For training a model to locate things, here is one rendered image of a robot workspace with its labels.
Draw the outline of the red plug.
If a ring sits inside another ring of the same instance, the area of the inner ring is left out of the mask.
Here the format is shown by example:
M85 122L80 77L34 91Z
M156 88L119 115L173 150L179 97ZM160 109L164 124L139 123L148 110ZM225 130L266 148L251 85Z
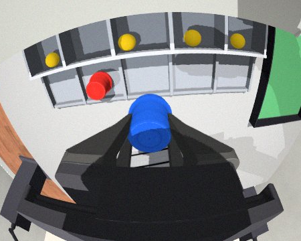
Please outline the red plug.
M112 79L106 72L97 72L92 75L86 87L87 95L93 100L101 100L112 88Z

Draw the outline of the yellow ball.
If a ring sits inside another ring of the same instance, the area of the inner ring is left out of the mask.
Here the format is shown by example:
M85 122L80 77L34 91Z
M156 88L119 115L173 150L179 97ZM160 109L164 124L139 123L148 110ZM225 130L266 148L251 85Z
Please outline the yellow ball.
M230 38L230 42L231 42L232 46L237 49L240 49L240 48L244 47L244 45L245 45L245 39L239 33L233 34Z
M122 49L124 51L129 51L129 50L133 49L134 46L136 45L136 40L133 35L124 34L124 35L120 36L120 38L118 40L118 45L119 45L120 49Z
M59 63L59 60L60 60L59 56L56 53L52 52L47 55L45 62L47 64L47 66L53 68L53 67L57 66L57 64Z
M185 43L189 46L197 46L201 42L201 35L196 30L189 30L184 34Z

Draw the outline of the green tray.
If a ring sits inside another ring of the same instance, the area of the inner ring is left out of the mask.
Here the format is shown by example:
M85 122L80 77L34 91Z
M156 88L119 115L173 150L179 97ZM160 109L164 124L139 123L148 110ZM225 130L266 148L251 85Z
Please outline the green tray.
M257 128L301 121L301 36L269 25L266 51L249 122Z

